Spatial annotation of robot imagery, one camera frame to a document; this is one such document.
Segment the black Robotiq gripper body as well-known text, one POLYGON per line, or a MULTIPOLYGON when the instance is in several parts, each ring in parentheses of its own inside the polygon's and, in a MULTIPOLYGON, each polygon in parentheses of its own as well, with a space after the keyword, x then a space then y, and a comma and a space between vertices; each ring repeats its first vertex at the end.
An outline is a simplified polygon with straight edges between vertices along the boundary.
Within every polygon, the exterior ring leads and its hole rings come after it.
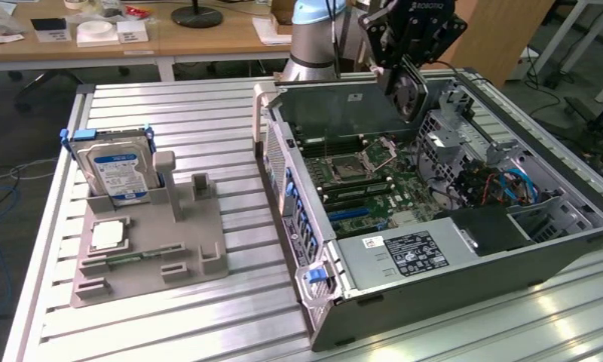
POLYGON ((392 55, 420 68, 432 57, 434 36, 452 19, 456 1, 393 1, 388 5, 392 55))

